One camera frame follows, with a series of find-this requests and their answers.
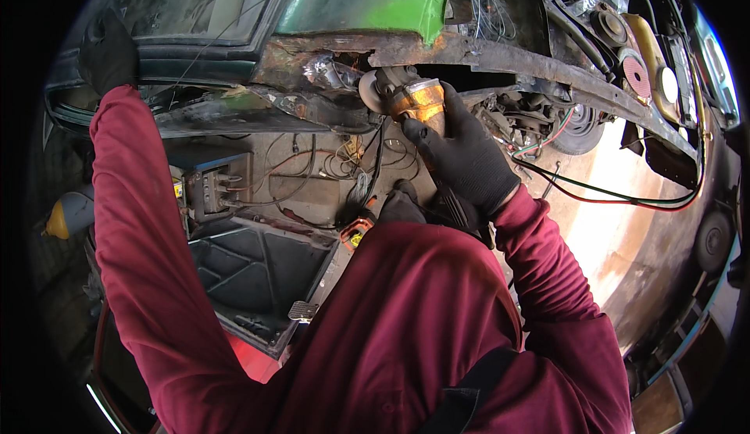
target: red work shirt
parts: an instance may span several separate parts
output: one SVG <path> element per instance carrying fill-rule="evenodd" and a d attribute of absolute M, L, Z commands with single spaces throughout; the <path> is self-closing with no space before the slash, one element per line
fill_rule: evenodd
<path fill-rule="evenodd" d="M 482 355 L 521 349 L 486 247 L 437 225 L 388 223 L 365 235 L 284 367 L 255 382 L 201 287 L 139 93 L 108 92 L 91 139 L 102 281 L 170 432 L 415 432 Z M 530 335 L 468 430 L 629 432 L 612 324 L 548 211 L 521 186 L 494 220 Z"/>

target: strap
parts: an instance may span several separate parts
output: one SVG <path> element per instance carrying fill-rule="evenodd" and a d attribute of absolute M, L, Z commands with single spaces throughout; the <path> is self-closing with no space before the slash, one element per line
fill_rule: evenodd
<path fill-rule="evenodd" d="M 445 400 L 418 434 L 461 434 L 516 356 L 511 348 L 494 348 L 482 356 L 458 385 L 443 389 Z"/>

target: car window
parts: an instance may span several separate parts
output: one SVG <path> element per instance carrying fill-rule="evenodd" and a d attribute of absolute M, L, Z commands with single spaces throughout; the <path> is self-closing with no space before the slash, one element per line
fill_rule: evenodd
<path fill-rule="evenodd" d="M 65 49 L 80 45 L 80 37 L 99 9 L 111 7 L 122 17 L 136 39 L 158 39 L 155 43 L 190 43 L 208 40 L 224 32 L 218 45 L 241 44 L 252 35 L 263 5 L 259 0 L 89 0 L 71 29 Z"/>

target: red sleeve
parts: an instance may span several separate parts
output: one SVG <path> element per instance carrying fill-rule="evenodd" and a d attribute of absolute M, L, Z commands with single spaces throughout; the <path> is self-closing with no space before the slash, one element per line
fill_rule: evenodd
<path fill-rule="evenodd" d="M 251 425 L 240 367 L 198 279 L 154 118 L 131 86 L 91 121 L 97 261 L 120 338 L 170 432 Z"/>
<path fill-rule="evenodd" d="M 576 386 L 586 417 L 603 432 L 628 432 L 628 379 L 609 317 L 547 217 L 550 205 L 524 185 L 495 220 L 497 248 L 513 269 L 526 349 L 546 357 Z"/>

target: red disc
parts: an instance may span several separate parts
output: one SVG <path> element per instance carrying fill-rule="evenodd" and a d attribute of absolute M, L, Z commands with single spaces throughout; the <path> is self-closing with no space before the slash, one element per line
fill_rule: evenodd
<path fill-rule="evenodd" d="M 628 83 L 630 83 L 636 94 L 643 98 L 651 95 L 649 75 L 643 66 L 638 63 L 638 60 L 633 57 L 625 57 L 623 60 L 623 72 L 625 73 L 625 79 L 628 80 Z"/>

